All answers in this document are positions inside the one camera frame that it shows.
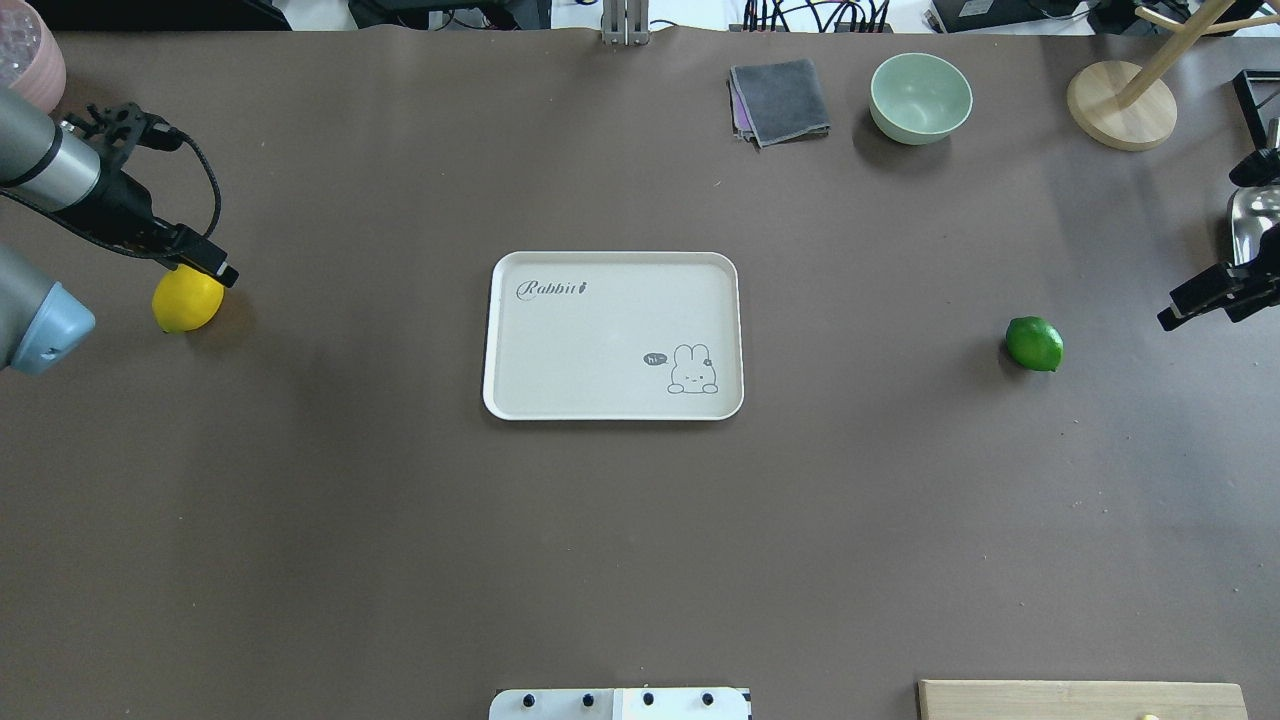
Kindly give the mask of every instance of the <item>towel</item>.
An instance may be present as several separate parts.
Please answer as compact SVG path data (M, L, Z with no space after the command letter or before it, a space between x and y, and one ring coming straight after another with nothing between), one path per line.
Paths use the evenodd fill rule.
M730 68L735 135L768 147L831 129L813 60Z

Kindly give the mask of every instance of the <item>pink container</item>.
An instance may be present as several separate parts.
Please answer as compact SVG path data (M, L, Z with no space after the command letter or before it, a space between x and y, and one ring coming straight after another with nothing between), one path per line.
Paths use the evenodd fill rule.
M0 0L0 9L24 9L40 23L40 47L36 49L36 56L9 87L27 102L45 113L52 113L58 101L63 99L63 91L67 90L67 61L63 60L63 51L59 50L54 33L49 32L49 26L40 18L40 13L22 0Z

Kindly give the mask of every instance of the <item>yellow lemon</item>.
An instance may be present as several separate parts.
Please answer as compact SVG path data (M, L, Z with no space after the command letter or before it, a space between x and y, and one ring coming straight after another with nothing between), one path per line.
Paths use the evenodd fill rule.
M165 273L151 296L151 313L156 316L160 329L166 333L193 331L218 313L227 288L214 278L178 265L177 270Z
M1062 364L1062 336L1044 318L1030 315L1009 320L1005 346L1019 365L1056 372Z

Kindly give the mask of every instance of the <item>tray rim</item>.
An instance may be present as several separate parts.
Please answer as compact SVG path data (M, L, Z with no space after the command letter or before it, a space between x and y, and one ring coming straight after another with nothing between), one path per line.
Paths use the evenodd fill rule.
M494 398L494 372L497 369L497 345L498 345L498 318L502 309L502 293L499 292L498 278L507 269L508 265L517 263L525 256L617 256L620 260L625 258L644 258L644 256L659 256L659 255L677 255L682 258L701 256L703 259L719 265L722 269L728 270L728 275L733 283L733 332L737 338L737 405L735 405L728 413L716 414L716 415L667 415L667 414L645 414L645 415L620 415L620 414L572 414L572 415L547 415L547 414L525 414L525 413L508 413L503 410L497 400ZM493 272L489 275L489 315L488 327L485 329L485 351L484 351L484 378L481 382L481 397L484 400L484 406L489 413L502 420L507 421L576 421L576 420L620 420L620 421L691 421L691 423L705 423L727 420L737 414L742 409L742 404L746 401L746 373L745 361L742 359L742 300L741 290L739 287L737 265L733 264L727 256L721 252L712 250L513 250L503 255L497 263L494 263Z

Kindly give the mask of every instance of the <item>mint green bowl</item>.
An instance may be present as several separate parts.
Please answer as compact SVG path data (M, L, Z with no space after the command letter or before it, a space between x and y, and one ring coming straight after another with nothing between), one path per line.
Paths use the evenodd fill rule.
M970 110L969 81L942 58L893 55L872 76L872 119L899 142L937 142L960 127Z

